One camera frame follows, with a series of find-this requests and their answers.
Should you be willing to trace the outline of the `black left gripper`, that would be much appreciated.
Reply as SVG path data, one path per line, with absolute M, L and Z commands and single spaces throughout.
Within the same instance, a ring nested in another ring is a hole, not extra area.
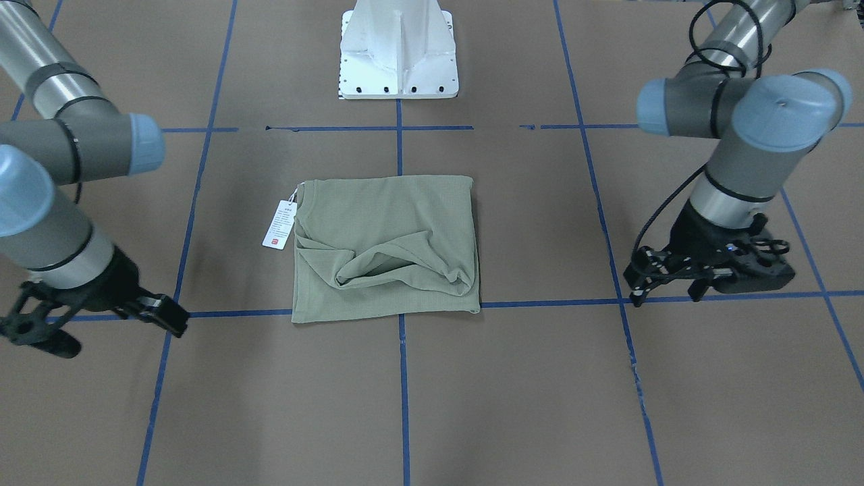
M 713 224 L 686 202 L 670 230 L 665 250 L 642 246 L 630 256 L 624 269 L 630 302 L 638 308 L 649 292 L 679 279 L 737 277 L 732 268 L 734 258 L 726 246 L 740 240 L 741 235 L 742 228 Z

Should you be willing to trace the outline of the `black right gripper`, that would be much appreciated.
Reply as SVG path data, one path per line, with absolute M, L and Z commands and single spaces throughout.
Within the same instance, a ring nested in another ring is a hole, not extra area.
M 146 292 L 140 286 L 138 265 L 115 246 L 108 267 L 83 286 L 64 292 L 65 306 L 90 312 L 111 311 L 154 323 L 174 338 L 182 338 L 190 313 L 166 294 Z

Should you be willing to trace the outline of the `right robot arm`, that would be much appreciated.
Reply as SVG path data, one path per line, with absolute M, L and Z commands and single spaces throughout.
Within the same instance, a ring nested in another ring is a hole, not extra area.
M 2 335 L 18 345 L 68 338 L 62 327 L 86 310 L 181 336 L 188 312 L 142 289 L 136 265 L 61 190 L 159 169 L 161 127 L 121 113 L 31 2 L 2 3 L 2 68 L 40 116 L 2 123 L 2 255 L 30 274 Z

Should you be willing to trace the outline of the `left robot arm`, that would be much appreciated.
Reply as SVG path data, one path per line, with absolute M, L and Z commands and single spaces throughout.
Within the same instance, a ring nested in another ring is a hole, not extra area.
M 806 1 L 732 1 L 678 74 L 646 83 L 637 99 L 644 132 L 718 141 L 707 163 L 685 181 L 693 191 L 660 250 L 636 240 L 624 280 L 630 301 L 688 280 L 700 301 L 708 290 L 744 294 L 779 290 L 796 273 L 787 241 L 768 231 L 765 207 L 802 158 L 851 110 L 853 90 L 832 69 L 765 75 L 778 31 Z

